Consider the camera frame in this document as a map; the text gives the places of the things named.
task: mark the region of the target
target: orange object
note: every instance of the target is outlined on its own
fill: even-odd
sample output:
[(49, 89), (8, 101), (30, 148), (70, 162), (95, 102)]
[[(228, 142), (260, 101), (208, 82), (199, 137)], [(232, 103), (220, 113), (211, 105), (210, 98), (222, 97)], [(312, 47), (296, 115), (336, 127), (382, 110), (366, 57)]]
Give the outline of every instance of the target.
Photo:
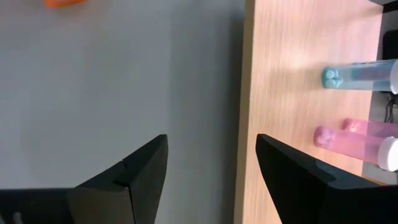
[(45, 6), (54, 9), (54, 8), (71, 6), (73, 4), (84, 1), (86, 0), (45, 0)]

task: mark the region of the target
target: gray floor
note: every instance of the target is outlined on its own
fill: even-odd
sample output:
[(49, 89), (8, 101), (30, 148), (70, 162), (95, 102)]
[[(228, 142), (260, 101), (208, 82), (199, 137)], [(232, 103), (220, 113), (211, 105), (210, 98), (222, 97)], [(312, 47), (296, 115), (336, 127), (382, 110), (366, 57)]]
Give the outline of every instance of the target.
[(73, 187), (161, 133), (157, 223), (232, 223), (243, 0), (0, 2), (0, 187)]

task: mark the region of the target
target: wooden table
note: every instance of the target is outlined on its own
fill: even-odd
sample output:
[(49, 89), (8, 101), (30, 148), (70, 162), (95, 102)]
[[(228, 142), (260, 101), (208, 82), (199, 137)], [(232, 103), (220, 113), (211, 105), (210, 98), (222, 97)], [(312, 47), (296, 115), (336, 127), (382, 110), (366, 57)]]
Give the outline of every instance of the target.
[(246, 0), (235, 224), (280, 223), (255, 154), (257, 133), (361, 175), (316, 148), (319, 125), (368, 119), (370, 91), (324, 90), (325, 65), (376, 59), (382, 7), (367, 0)]

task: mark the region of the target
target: white cap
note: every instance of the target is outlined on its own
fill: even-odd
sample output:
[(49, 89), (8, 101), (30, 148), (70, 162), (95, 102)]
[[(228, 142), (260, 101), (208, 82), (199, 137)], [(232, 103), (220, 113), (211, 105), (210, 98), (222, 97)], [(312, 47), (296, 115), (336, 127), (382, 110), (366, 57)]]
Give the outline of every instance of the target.
[(391, 172), (398, 169), (398, 139), (388, 137), (383, 140), (377, 155), (379, 167)]
[(393, 94), (398, 94), (398, 61), (391, 68), (390, 73), (390, 90)]

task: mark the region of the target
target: blue test tube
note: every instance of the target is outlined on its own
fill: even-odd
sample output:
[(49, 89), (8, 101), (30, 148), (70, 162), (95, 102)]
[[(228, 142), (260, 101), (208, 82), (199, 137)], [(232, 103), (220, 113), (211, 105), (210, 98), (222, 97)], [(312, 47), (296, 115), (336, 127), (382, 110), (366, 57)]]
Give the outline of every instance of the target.
[(324, 88), (342, 90), (398, 91), (398, 60), (353, 63), (325, 67)]

